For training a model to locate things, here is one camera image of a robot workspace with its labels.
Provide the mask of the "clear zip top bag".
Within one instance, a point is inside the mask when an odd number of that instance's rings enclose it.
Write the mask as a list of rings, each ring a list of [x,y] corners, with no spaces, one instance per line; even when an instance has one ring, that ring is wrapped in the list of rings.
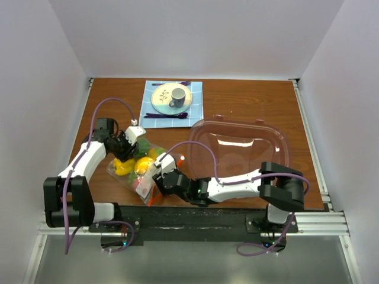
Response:
[[[125,162],[113,159],[107,166],[107,172],[128,190],[136,193],[147,206],[151,206],[162,194],[147,171],[166,150],[146,138],[140,138],[138,143],[132,158]]]

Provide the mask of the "clear pink plastic bowl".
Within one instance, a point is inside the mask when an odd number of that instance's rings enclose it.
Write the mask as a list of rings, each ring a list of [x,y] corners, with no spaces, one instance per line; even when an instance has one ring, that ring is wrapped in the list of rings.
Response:
[[[219,116],[192,126],[186,161],[193,178],[221,179],[253,172],[263,162],[290,167],[291,150],[285,134],[274,126]]]

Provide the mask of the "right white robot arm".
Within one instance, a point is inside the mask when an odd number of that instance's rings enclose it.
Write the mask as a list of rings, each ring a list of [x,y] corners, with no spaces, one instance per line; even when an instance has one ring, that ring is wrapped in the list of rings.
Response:
[[[259,197],[269,203],[264,226],[272,233],[285,225],[289,213],[304,210],[304,196],[310,186],[301,172],[274,162],[263,162],[253,172],[221,179],[190,179],[175,167],[160,167],[152,179],[163,196],[176,195],[198,207]]]

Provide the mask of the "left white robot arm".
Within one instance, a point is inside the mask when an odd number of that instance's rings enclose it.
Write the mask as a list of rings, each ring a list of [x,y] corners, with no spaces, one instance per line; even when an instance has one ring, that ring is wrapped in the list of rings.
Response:
[[[115,120],[100,118],[95,129],[85,137],[79,153],[56,177],[43,183],[44,211],[50,228],[90,226],[101,222],[109,232],[123,224],[116,203],[97,203],[92,199],[89,181],[98,165],[111,153],[122,162],[133,157],[138,140],[146,130],[132,122],[125,131],[114,132]]]

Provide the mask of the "fake red peach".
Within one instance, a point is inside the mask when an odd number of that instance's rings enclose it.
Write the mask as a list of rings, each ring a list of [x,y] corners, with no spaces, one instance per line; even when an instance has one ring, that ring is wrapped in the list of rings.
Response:
[[[146,198],[151,191],[152,183],[150,177],[138,177],[133,182],[133,189],[140,197]]]

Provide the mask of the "cream plate with plant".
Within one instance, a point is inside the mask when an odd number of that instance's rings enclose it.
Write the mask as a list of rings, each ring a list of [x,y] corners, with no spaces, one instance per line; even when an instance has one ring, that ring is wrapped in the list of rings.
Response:
[[[181,88],[186,93],[186,98],[183,107],[171,108],[169,103],[171,101],[171,92],[175,88]],[[192,92],[190,89],[183,85],[167,84],[158,86],[151,96],[151,103],[154,109],[161,114],[179,114],[185,112],[192,104]]]

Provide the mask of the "purple plastic spoon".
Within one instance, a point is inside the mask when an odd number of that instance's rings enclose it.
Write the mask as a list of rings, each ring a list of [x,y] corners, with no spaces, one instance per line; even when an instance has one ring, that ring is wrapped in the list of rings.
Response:
[[[182,112],[179,114],[171,115],[171,114],[153,114],[153,113],[146,113],[146,115],[143,118],[178,118],[178,119],[186,119],[188,118],[187,112]]]

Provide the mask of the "grey mug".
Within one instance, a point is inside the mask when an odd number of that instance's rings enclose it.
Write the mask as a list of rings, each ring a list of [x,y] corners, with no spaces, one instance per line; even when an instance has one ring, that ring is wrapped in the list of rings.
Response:
[[[181,88],[175,88],[171,92],[171,101],[169,106],[171,108],[181,108],[184,105],[186,93]]]

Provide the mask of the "purple plastic fork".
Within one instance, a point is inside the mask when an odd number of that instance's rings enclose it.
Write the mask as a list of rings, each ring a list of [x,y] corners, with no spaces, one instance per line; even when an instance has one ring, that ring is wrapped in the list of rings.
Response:
[[[152,83],[152,86],[162,86],[167,84],[176,84],[176,85],[183,85],[188,86],[191,84],[191,81],[182,81],[182,82],[166,82],[166,83]]]

